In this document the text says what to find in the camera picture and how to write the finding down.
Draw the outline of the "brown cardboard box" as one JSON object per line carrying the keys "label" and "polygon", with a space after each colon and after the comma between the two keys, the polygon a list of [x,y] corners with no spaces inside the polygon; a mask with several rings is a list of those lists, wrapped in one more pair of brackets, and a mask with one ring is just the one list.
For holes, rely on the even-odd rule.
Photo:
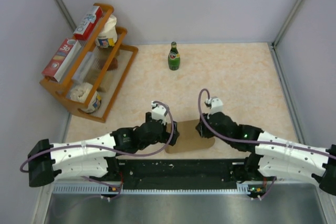
{"label": "brown cardboard box", "polygon": [[215,144],[215,138],[202,138],[196,126],[199,120],[190,120],[177,123],[177,131],[179,132],[179,137],[176,143],[171,146],[169,145],[165,152],[168,154],[177,154],[198,150],[205,150],[212,147]]}

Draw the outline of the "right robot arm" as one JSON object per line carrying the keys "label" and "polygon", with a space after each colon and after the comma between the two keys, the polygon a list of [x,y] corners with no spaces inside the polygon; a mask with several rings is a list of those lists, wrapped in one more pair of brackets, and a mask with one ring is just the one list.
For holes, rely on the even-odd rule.
{"label": "right robot arm", "polygon": [[335,145],[320,148],[276,137],[261,128],[237,124],[222,112],[202,113],[196,130],[201,137],[217,137],[240,152],[249,152],[245,174],[292,178],[335,195]]}

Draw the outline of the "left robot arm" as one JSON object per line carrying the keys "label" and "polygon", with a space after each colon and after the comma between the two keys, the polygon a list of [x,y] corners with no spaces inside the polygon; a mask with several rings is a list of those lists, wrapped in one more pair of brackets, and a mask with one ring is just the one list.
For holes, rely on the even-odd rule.
{"label": "left robot arm", "polygon": [[56,180],[74,177],[105,177],[114,180],[119,168],[114,158],[133,156],[156,143],[174,145],[179,137],[177,122],[167,129],[163,119],[150,112],[140,126],[123,127],[89,140],[56,144],[43,139],[28,153],[28,184],[41,187]]}

